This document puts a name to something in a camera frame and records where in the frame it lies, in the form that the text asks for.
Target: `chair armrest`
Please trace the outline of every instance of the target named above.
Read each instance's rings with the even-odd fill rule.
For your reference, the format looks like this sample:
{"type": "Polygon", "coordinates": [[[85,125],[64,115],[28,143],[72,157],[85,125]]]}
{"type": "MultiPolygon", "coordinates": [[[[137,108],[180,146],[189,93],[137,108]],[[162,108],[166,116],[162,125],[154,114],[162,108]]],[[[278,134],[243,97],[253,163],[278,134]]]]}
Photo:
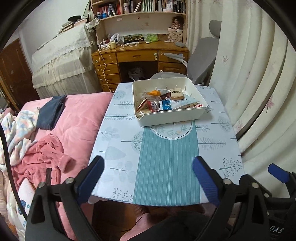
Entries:
{"type": "Polygon", "coordinates": [[[174,53],[163,53],[165,56],[167,56],[168,58],[172,58],[175,60],[180,61],[182,64],[184,64],[187,67],[187,62],[184,60],[185,57],[182,55],[178,55],[178,54],[174,54],[174,53]]]}

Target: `blue clamp pad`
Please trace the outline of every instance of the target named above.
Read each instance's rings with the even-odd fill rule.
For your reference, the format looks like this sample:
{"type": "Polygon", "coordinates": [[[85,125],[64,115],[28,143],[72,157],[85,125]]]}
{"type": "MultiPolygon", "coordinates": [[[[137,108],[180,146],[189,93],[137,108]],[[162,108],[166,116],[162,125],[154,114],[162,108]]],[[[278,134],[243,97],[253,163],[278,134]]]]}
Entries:
{"type": "Polygon", "coordinates": [[[286,172],[274,163],[269,165],[268,172],[282,183],[287,183],[290,181],[289,172],[286,172]]]}
{"type": "Polygon", "coordinates": [[[105,168],[104,159],[101,156],[96,156],[87,168],[90,170],[77,188],[78,196],[76,200],[79,205],[87,202],[91,195],[91,192],[93,191],[99,178],[101,177],[105,168]]]}
{"type": "Polygon", "coordinates": [[[215,185],[210,174],[207,172],[206,168],[203,166],[198,157],[193,159],[192,169],[198,181],[200,182],[209,202],[213,203],[215,206],[219,206],[220,200],[218,199],[218,187],[215,185]]]}

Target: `pink bedsheet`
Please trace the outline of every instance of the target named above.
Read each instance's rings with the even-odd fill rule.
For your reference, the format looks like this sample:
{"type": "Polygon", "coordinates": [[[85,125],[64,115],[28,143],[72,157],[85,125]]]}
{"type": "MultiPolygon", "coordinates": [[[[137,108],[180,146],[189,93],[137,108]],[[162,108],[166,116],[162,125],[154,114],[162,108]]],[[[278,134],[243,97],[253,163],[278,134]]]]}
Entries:
{"type": "MultiPolygon", "coordinates": [[[[70,95],[66,99],[65,109],[55,128],[52,131],[40,129],[37,131],[35,140],[39,140],[49,133],[56,135],[63,145],[64,154],[76,161],[72,170],[68,173],[62,173],[61,182],[64,182],[68,177],[75,177],[81,169],[88,166],[96,136],[112,96],[112,93],[70,95]]],[[[33,111],[36,107],[41,108],[49,100],[51,98],[28,102],[22,110],[33,111]]],[[[90,204],[84,204],[82,209],[90,220],[89,215],[92,215],[92,208],[89,206],[90,204]]],[[[59,214],[67,235],[74,239],[75,236],[66,218],[65,211],[60,207],[59,214]]]]}

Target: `pillow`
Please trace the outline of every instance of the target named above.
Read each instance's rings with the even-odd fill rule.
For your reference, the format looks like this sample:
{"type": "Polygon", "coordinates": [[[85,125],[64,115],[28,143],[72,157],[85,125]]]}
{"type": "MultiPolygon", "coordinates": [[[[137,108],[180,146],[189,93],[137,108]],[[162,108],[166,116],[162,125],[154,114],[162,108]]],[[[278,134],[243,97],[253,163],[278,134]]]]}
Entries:
{"type": "MultiPolygon", "coordinates": [[[[25,178],[22,181],[22,184],[20,185],[19,191],[18,191],[20,201],[22,203],[22,206],[24,207],[26,214],[29,214],[31,203],[35,194],[35,190],[30,183],[30,181],[25,178]]],[[[23,225],[23,227],[26,229],[27,222],[20,211],[20,208],[17,206],[17,216],[20,220],[20,223],[23,225]]]]}

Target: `snack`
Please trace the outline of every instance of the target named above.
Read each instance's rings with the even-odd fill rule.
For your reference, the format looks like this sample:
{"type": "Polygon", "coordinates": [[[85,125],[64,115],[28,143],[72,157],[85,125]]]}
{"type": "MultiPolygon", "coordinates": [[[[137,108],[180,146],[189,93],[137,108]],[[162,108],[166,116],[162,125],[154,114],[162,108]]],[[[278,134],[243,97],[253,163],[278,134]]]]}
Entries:
{"type": "Polygon", "coordinates": [[[184,94],[181,88],[170,89],[170,99],[171,100],[183,100],[184,94]]]}
{"type": "Polygon", "coordinates": [[[141,101],[147,99],[148,101],[161,101],[160,96],[148,95],[148,93],[142,93],[141,101]]]}
{"type": "Polygon", "coordinates": [[[171,106],[170,106],[170,100],[162,100],[159,101],[159,111],[163,111],[163,110],[171,110],[171,106]]]}
{"type": "Polygon", "coordinates": [[[197,105],[197,101],[196,99],[188,96],[188,95],[184,95],[184,99],[182,100],[172,100],[170,101],[170,106],[172,108],[172,110],[180,110],[180,109],[185,109],[189,106],[192,105],[192,107],[197,105]]]}
{"type": "Polygon", "coordinates": [[[155,95],[155,96],[160,96],[160,91],[157,91],[157,90],[154,90],[154,91],[151,91],[151,92],[147,92],[148,95],[155,95]]]}
{"type": "Polygon", "coordinates": [[[152,112],[157,112],[159,110],[159,102],[148,101],[148,107],[152,112]]]}
{"type": "Polygon", "coordinates": [[[142,100],[141,104],[138,106],[136,112],[138,112],[139,110],[142,110],[145,106],[147,106],[147,101],[148,101],[148,100],[147,100],[146,98],[144,98],[144,99],[142,100]]]}
{"type": "Polygon", "coordinates": [[[166,89],[158,89],[158,90],[153,90],[151,92],[148,92],[147,94],[148,95],[154,95],[154,96],[161,96],[161,95],[167,94],[169,92],[170,91],[166,90],[166,89]]]}
{"type": "Polygon", "coordinates": [[[147,108],[144,108],[144,109],[136,112],[136,117],[140,118],[142,115],[149,114],[149,113],[152,113],[152,111],[147,108]]]}
{"type": "Polygon", "coordinates": [[[168,93],[166,93],[166,94],[164,94],[164,95],[161,96],[161,99],[162,100],[166,100],[168,98],[170,98],[170,92],[168,92],[168,93]]]}
{"type": "Polygon", "coordinates": [[[200,108],[200,107],[203,107],[203,104],[197,103],[197,105],[194,106],[193,108],[200,108]]]}

